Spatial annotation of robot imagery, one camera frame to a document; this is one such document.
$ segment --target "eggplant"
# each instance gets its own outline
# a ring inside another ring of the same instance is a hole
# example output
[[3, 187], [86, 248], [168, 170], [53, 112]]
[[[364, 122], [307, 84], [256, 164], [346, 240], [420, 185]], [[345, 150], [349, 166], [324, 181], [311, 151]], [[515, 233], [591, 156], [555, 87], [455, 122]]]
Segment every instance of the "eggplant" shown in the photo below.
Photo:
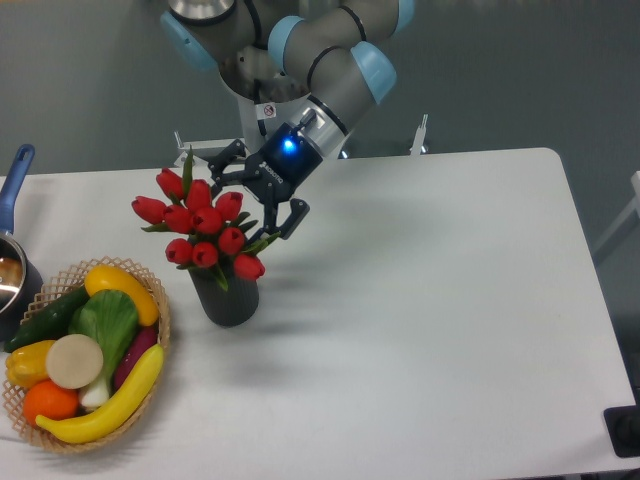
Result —
[[131, 373], [133, 366], [142, 354], [153, 347], [156, 343], [158, 343], [158, 334], [154, 327], [144, 327], [140, 332], [138, 332], [131, 342], [127, 353], [125, 353], [118, 365], [118, 368], [116, 368], [116, 371], [113, 374], [114, 391], [118, 390], [122, 386], [126, 378], [129, 376], [129, 373]]

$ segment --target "artificial flower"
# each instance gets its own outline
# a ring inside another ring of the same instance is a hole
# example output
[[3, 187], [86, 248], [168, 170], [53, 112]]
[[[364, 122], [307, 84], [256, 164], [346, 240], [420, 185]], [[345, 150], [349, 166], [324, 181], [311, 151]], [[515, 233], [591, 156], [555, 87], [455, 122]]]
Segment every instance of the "artificial flower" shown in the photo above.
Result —
[[211, 188], [204, 180], [194, 180], [187, 194], [185, 205], [191, 212], [211, 206]]
[[244, 247], [244, 233], [239, 228], [225, 228], [218, 239], [218, 246], [227, 255], [235, 255]]
[[193, 247], [191, 260], [199, 267], [213, 267], [218, 262], [218, 250], [210, 242], [199, 242]]
[[131, 202], [131, 206], [140, 218], [153, 225], [162, 222], [164, 210], [167, 208], [164, 202], [160, 200], [141, 196], [136, 197], [136, 199]]
[[220, 195], [216, 201], [216, 208], [224, 221], [235, 220], [242, 208], [242, 194], [240, 192], [227, 192]]
[[163, 168], [162, 171], [156, 176], [156, 181], [164, 194], [171, 198], [175, 196], [178, 200], [184, 199], [184, 190], [182, 189], [182, 178], [168, 168]]
[[176, 238], [169, 242], [165, 250], [167, 260], [171, 263], [177, 263], [183, 265], [191, 261], [191, 254], [193, 252], [193, 245], [184, 238]]
[[265, 268], [258, 257], [240, 254], [233, 262], [233, 271], [239, 278], [257, 280], [264, 275]]
[[196, 211], [191, 218], [191, 224], [197, 232], [212, 235], [222, 228], [222, 216], [217, 209], [209, 205]]
[[164, 210], [164, 221], [167, 226], [177, 233], [190, 233], [191, 212], [182, 205], [169, 205]]

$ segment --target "vase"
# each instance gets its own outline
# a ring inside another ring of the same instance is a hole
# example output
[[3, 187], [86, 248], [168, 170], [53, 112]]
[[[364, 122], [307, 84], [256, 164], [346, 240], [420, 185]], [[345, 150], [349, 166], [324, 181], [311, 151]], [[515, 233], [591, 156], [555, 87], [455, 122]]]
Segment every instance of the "vase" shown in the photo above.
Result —
[[258, 283], [235, 275], [226, 275], [225, 292], [206, 269], [189, 270], [191, 281], [207, 317], [221, 327], [235, 327], [251, 318], [258, 308]]

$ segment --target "yellow squash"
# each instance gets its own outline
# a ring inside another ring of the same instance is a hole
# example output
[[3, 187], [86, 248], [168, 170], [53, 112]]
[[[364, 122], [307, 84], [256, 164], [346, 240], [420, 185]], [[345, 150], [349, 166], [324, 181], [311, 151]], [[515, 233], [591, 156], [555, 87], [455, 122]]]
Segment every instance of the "yellow squash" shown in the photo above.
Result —
[[120, 290], [131, 297], [138, 310], [138, 323], [149, 327], [156, 323], [160, 312], [153, 296], [131, 274], [111, 265], [97, 265], [87, 273], [84, 287], [90, 297], [101, 290]]
[[38, 415], [36, 424], [67, 443], [87, 443], [105, 437], [140, 406], [160, 375], [163, 362], [164, 350], [156, 344], [142, 354], [122, 387], [96, 411], [66, 420]]
[[54, 343], [55, 340], [43, 340], [14, 350], [5, 362], [7, 380], [12, 385], [31, 388], [49, 378], [46, 360]]

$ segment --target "green cucumber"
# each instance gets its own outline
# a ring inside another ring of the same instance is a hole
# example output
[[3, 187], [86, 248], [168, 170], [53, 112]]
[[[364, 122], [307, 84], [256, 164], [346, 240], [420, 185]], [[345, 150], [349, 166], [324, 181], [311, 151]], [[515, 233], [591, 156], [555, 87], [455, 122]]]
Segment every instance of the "green cucumber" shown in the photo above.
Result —
[[41, 340], [57, 340], [67, 334], [73, 313], [89, 301], [84, 285], [56, 298], [20, 325], [18, 332], [5, 342], [4, 351], [11, 353], [20, 347]]

